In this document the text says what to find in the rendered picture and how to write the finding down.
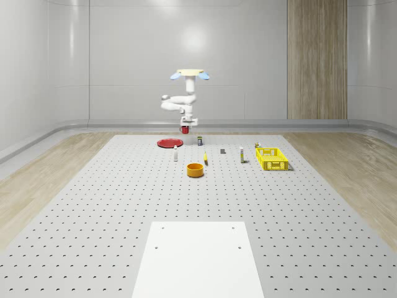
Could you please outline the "yellow basket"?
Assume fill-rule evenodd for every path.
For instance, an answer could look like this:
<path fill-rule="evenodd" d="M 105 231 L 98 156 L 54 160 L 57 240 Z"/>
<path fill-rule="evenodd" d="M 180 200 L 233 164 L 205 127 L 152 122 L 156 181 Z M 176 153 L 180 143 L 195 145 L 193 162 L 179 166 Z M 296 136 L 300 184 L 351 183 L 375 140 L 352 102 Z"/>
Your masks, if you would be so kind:
<path fill-rule="evenodd" d="M 288 159 L 278 148 L 256 148 L 256 158 L 263 170 L 288 170 Z"/>

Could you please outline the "red plate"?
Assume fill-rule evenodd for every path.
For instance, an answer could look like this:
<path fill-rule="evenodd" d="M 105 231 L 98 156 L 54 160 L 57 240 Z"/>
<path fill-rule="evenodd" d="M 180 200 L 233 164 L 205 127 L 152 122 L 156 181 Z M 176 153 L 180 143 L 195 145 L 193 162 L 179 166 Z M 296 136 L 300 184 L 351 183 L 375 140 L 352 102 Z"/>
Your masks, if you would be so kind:
<path fill-rule="evenodd" d="M 184 142 L 181 139 L 177 139 L 177 138 L 165 138 L 157 142 L 157 145 L 161 148 L 180 147 L 183 144 Z"/>

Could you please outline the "yellow bowl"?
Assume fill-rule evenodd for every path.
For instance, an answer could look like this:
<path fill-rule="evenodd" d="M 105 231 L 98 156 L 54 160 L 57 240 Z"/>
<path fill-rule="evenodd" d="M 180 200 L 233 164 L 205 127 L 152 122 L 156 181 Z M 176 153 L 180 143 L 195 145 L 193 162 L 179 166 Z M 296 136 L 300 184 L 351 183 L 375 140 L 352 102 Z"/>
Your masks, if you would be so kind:
<path fill-rule="evenodd" d="M 192 178 L 199 178 L 203 176 L 203 165 L 200 163 L 188 164 L 187 175 Z"/>

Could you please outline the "white board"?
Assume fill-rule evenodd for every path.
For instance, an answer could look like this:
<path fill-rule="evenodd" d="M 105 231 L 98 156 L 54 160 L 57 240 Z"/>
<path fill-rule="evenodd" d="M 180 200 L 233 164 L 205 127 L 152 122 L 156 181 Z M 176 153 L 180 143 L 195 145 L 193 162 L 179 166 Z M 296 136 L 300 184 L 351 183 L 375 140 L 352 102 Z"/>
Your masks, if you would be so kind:
<path fill-rule="evenodd" d="M 264 298 L 244 222 L 153 222 L 132 298 Z"/>

